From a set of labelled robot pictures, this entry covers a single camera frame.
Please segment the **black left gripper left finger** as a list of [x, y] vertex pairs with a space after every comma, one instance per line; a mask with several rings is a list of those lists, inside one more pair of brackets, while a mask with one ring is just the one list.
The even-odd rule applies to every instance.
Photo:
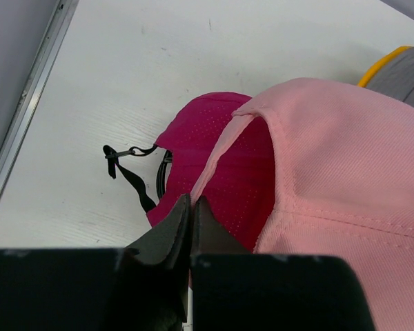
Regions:
[[0, 249], [0, 330], [180, 330], [190, 198], [124, 248]]

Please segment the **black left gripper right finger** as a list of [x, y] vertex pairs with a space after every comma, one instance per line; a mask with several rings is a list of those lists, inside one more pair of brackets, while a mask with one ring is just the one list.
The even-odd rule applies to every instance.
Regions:
[[251, 254], [215, 219], [193, 210], [194, 330], [374, 330], [356, 274], [343, 259]]

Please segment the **magenta baseball cap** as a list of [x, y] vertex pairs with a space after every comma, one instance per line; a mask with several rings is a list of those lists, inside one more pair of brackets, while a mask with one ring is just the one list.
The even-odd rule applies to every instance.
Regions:
[[[233, 112], [251, 97], [236, 92], [211, 92], [188, 102], [158, 136], [151, 148], [133, 146], [123, 152], [105, 145], [108, 174], [121, 173], [135, 189], [152, 227], [168, 215], [178, 198], [192, 194], [192, 201], [206, 197], [213, 214], [247, 250], [257, 238], [275, 203], [275, 161], [266, 122], [253, 119], [225, 153], [213, 156], [214, 147]], [[144, 180], [123, 167], [124, 156], [145, 157], [157, 149], [172, 152], [166, 171], [166, 192], [153, 201]]]

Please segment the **light pink baseball cap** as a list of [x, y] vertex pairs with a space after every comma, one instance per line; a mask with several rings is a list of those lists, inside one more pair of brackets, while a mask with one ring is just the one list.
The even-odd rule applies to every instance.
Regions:
[[213, 156], [256, 117], [275, 159], [275, 203], [256, 251], [339, 256], [360, 278], [378, 330], [414, 330], [414, 107], [293, 79], [236, 110]]

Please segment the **grey bucket hat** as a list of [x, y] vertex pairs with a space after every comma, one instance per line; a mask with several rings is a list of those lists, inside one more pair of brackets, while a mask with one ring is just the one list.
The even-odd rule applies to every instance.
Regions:
[[358, 85], [414, 107], [414, 47], [401, 46], [377, 61]]

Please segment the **aluminium mounting rail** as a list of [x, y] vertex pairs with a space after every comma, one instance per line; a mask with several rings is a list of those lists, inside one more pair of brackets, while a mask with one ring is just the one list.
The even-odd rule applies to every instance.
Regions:
[[0, 198], [77, 1], [0, 1]]

